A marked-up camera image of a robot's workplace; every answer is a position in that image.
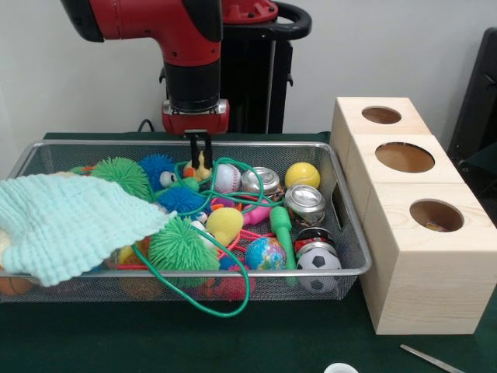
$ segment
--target tin can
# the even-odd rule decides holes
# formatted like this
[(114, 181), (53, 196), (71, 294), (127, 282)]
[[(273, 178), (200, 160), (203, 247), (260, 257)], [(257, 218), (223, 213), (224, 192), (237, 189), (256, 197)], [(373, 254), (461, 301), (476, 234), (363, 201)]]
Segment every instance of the tin can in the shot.
[(325, 198), (312, 186), (293, 185), (285, 193), (285, 201), (293, 222), (301, 227), (315, 227), (325, 220)]
[(304, 248), (304, 246), (312, 242), (325, 242), (331, 245), (332, 247), (335, 246), (335, 240), (333, 239), (330, 231), (324, 228), (317, 228), (317, 227), (306, 228), (302, 229), (297, 235), (297, 238), (295, 239), (294, 243), (295, 255), (300, 256), (302, 253), (299, 252)]
[[(279, 200), (283, 196), (283, 188), (280, 185), (280, 177), (276, 172), (266, 167), (254, 167), (254, 170), (262, 179), (264, 195), (272, 200)], [(259, 181), (251, 170), (242, 175), (242, 190), (249, 193), (258, 193)]]
[(307, 251), (311, 251), (313, 249), (325, 249), (329, 251), (331, 254), (334, 256), (338, 257), (336, 250), (333, 246), (331, 246), (327, 242), (309, 242), (307, 245), (302, 246), (301, 251), (298, 252), (297, 258), (300, 258), (302, 255), (304, 255)]

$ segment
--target white wall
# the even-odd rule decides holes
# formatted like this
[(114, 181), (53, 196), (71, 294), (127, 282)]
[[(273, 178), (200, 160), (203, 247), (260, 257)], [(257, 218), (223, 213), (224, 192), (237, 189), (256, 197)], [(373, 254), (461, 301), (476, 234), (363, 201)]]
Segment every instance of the white wall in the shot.
[(314, 28), (294, 43), (285, 131), (329, 131), (337, 96), (407, 96), (448, 145), (496, 0), (289, 2)]
[[(314, 29), (294, 43), (286, 132), (329, 130), (337, 96), (409, 96), (447, 144), (495, 0), (289, 2)], [(2, 0), (0, 177), (48, 131), (159, 127), (161, 66), (152, 40), (84, 41), (58, 0)]]

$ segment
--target round hole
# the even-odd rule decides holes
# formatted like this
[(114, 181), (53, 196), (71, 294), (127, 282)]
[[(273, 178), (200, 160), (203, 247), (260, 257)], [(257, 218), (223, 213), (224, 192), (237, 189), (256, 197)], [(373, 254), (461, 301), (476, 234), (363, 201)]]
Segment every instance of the round hole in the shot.
[(376, 151), (378, 161), (403, 173), (424, 173), (435, 166), (435, 159), (425, 149), (404, 142), (389, 142)]
[(367, 107), (363, 110), (363, 117), (379, 124), (393, 124), (402, 119), (398, 111), (382, 106)]
[(454, 232), (464, 223), (463, 215), (441, 200), (418, 200), (409, 209), (420, 225), (437, 232)]

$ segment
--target stacked wooden boxes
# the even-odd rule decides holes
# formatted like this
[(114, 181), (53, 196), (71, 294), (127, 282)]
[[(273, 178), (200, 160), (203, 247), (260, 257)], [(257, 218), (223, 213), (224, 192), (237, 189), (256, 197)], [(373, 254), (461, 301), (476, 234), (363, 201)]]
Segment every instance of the stacked wooden boxes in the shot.
[(338, 98), (332, 147), (370, 244), (376, 332), (473, 333), (497, 282), (497, 230), (411, 101)]

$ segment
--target rubber duck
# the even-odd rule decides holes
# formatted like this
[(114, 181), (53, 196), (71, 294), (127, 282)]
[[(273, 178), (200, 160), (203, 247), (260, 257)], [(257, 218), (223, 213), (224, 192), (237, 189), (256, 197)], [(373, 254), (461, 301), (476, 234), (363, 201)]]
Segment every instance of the rubber duck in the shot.
[(195, 169), (193, 162), (190, 161), (186, 164), (183, 169), (183, 177), (193, 177), (196, 181), (201, 182), (210, 178), (212, 174), (212, 168), (207, 168), (205, 166), (205, 158), (203, 151), (200, 151), (198, 156), (199, 166)]

